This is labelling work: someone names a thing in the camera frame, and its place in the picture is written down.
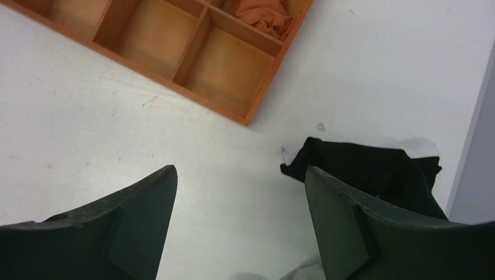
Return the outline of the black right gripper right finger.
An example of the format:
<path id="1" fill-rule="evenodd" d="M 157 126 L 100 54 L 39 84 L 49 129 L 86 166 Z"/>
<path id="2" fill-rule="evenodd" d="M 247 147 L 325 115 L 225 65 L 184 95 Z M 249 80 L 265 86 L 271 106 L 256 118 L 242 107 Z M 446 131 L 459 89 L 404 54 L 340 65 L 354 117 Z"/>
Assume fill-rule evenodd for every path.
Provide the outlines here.
<path id="1" fill-rule="evenodd" d="M 305 190 L 327 279 L 493 279 L 494 223 L 396 207 L 317 167 Z"/>

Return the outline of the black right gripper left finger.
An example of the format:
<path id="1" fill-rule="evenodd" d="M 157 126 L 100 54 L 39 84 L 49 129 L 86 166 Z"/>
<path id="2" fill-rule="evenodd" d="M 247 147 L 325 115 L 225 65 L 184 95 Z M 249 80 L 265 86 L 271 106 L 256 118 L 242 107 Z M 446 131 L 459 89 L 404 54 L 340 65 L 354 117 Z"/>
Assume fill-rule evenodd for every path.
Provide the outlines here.
<path id="1" fill-rule="evenodd" d="M 177 192 L 167 165 L 42 222 L 1 227 L 2 279 L 155 279 Z"/>

